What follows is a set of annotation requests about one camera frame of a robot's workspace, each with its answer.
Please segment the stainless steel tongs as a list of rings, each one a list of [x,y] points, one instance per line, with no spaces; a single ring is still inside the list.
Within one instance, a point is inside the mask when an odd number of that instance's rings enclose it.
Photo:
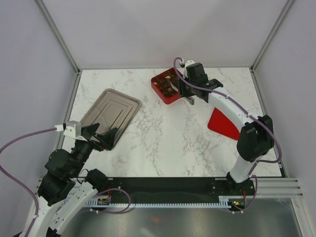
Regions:
[[[171,88],[179,94],[178,88],[173,83],[170,83],[170,85],[171,85]],[[195,99],[193,97],[184,97],[184,98],[186,99],[187,102],[189,102],[189,104],[191,105],[195,104]]]

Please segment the stainless steel tray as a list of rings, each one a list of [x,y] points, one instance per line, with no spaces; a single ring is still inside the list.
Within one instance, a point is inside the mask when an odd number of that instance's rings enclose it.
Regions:
[[[134,97],[114,89],[106,89],[80,123],[82,127],[98,123],[96,134],[102,134],[116,127],[118,131],[115,136],[115,147],[141,106],[141,101]]]

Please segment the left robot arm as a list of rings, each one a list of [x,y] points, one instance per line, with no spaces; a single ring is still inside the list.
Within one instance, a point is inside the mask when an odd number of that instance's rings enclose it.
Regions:
[[[73,138],[75,146],[71,152],[63,149],[53,151],[45,164],[47,173],[42,178],[36,194],[35,213],[29,226],[20,234],[22,237],[59,237],[65,226],[84,204],[96,194],[102,195],[108,189],[108,178],[98,169],[88,171],[79,190],[65,204],[69,192],[74,188],[74,179],[79,176],[83,165],[92,151],[110,151],[114,147],[118,129],[112,128],[98,134],[99,123],[82,126],[80,122],[69,121],[56,125],[53,130]]]

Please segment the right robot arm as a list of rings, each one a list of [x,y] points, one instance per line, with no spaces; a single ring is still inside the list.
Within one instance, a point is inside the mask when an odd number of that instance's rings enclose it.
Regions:
[[[180,97],[196,96],[211,104],[227,117],[239,131],[238,157],[228,172],[226,190],[237,195],[255,168],[259,159],[275,145],[273,121],[268,116],[253,116],[234,99],[217,79],[209,79],[201,63],[180,61],[183,74],[178,76]]]

